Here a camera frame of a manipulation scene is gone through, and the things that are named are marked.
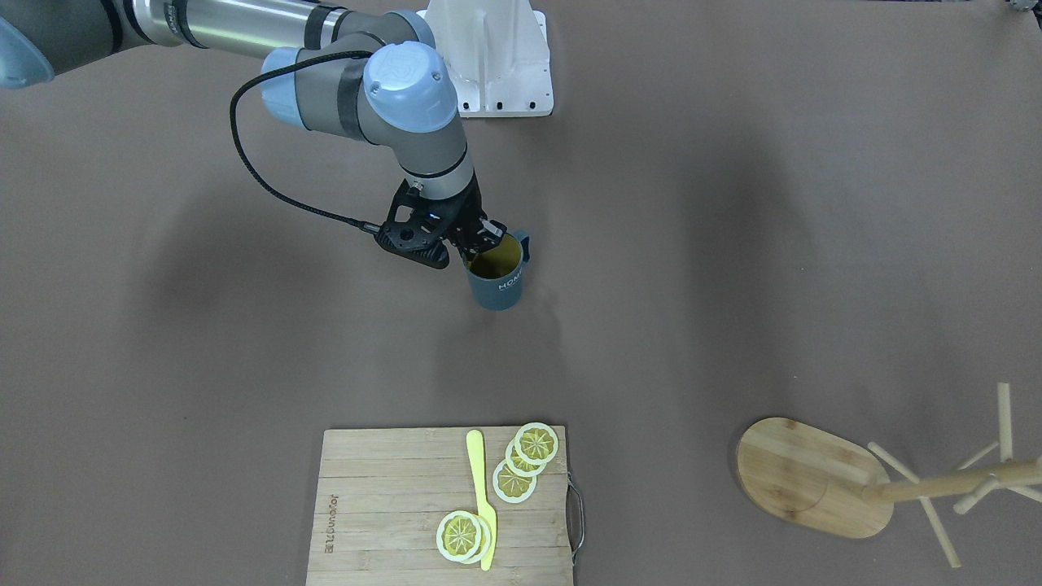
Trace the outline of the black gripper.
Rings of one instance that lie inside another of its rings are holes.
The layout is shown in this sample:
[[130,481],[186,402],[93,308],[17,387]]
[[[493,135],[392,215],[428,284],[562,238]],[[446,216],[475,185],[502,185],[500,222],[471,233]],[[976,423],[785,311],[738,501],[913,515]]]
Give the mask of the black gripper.
[[453,197],[427,200],[427,212],[439,220],[446,238],[458,250],[462,263],[471,263],[476,248],[496,248],[508,234],[508,227],[488,219],[479,182],[471,179],[464,190]]

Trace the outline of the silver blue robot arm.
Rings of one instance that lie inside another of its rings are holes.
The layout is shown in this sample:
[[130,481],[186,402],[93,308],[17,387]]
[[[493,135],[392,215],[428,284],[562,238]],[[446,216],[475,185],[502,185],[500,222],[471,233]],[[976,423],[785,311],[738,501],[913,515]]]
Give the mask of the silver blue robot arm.
[[4,1],[2,86],[22,89],[138,46],[192,46],[257,57],[274,118],[391,149],[403,172],[379,224],[324,212],[396,257],[436,269],[470,262],[506,227],[485,215],[458,94],[431,27],[414,11],[370,15],[322,1]]

